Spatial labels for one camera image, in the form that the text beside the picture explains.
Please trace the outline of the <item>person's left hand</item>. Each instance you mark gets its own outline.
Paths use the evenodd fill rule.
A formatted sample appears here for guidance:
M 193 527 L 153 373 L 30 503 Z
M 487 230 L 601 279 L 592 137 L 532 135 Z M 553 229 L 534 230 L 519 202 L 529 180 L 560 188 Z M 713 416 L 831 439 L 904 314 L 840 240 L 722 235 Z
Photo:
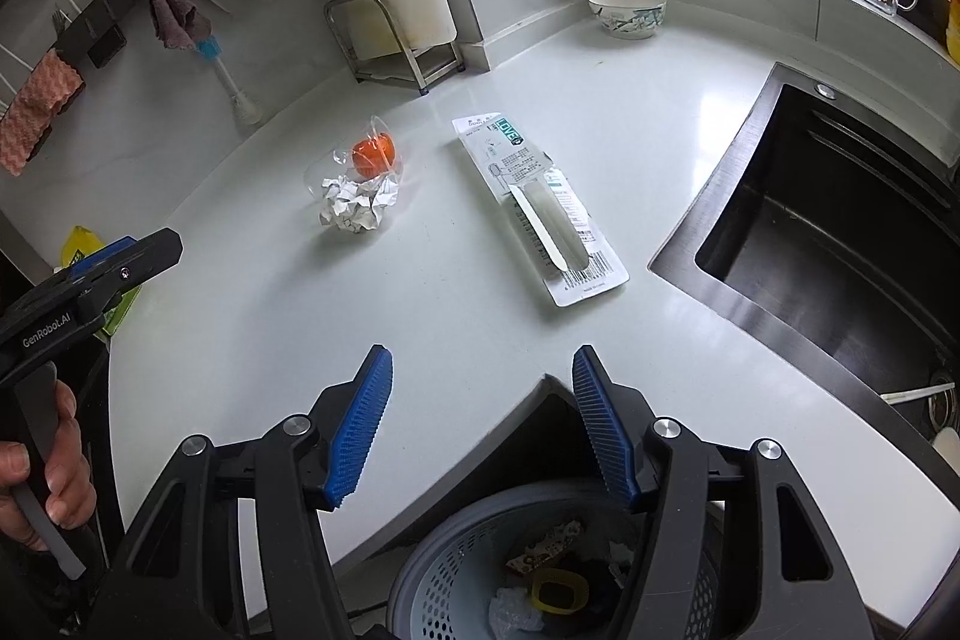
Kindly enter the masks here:
M 44 466 L 44 479 L 50 495 L 46 513 L 53 525 L 62 530 L 75 530 L 91 520 L 96 510 L 96 489 L 91 470 L 82 452 L 82 431 L 76 420 L 76 399 L 63 381 L 53 385 L 57 409 L 57 431 L 52 450 Z M 11 489 L 28 479 L 31 464 L 23 443 L 2 443 L 2 533 L 20 542 L 31 551 L 47 549 L 41 536 L 32 528 L 20 507 L 11 497 Z

